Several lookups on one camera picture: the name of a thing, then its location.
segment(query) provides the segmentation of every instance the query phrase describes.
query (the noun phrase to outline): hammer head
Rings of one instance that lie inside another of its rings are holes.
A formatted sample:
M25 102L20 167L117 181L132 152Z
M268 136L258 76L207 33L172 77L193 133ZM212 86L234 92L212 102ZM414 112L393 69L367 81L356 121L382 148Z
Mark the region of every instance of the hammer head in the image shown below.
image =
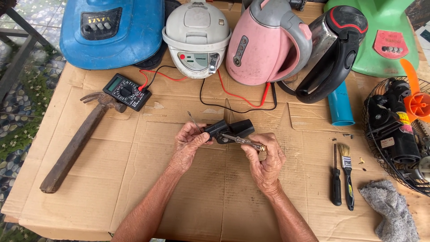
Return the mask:
M124 103L117 102L116 99L114 99L112 96L103 92L88 94L80 100L83 101L83 103L87 103L96 99L99 103L107 106L110 109L115 108L115 110L120 113L125 112L125 110L127 109L127 106Z

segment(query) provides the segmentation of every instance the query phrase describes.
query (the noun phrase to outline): digital multimeter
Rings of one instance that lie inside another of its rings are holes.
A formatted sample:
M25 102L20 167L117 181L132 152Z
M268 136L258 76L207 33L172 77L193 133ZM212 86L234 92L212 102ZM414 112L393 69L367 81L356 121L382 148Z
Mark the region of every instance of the digital multimeter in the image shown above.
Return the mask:
M139 91L139 87L140 85L116 73L103 91L130 108L140 111L152 94L148 90Z

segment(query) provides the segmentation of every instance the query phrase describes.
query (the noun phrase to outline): red label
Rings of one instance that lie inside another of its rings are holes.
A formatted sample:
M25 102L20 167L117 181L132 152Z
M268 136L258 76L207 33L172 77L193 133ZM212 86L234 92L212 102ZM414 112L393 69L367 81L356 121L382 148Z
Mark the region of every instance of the red label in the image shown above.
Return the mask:
M409 53L402 33L385 30L376 33L373 49L388 59L399 59Z

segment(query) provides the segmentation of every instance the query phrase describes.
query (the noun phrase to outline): paintbrush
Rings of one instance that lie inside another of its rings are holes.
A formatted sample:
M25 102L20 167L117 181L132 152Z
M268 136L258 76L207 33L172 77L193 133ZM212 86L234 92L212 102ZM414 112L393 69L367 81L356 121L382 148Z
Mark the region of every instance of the paintbrush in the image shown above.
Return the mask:
M351 148L344 144L338 144L339 153L342 158L342 168L345 173L345 188L346 188L346 199L347 206L350 211L354 210L354 192L352 190L351 183Z

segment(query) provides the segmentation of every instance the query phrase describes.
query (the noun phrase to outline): stainless steel kettle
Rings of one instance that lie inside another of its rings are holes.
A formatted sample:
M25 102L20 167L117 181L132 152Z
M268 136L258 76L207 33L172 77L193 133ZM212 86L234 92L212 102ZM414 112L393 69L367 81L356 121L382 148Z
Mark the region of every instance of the stainless steel kettle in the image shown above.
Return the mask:
M295 76L278 81L304 103L327 97L347 77L368 29L366 17L351 6L335 6L309 24L312 53Z

